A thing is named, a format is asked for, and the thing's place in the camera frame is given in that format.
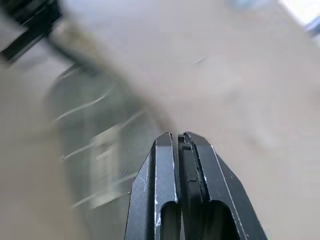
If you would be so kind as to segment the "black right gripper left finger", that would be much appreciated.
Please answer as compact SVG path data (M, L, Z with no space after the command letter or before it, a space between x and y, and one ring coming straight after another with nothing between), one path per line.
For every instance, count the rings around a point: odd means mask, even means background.
M132 183L124 240L180 240L177 156L171 132L154 140Z

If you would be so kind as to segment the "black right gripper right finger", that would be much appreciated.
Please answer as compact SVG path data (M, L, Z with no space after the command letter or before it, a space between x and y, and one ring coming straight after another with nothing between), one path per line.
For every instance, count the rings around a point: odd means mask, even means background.
M238 177L208 140L178 136L185 240L268 240Z

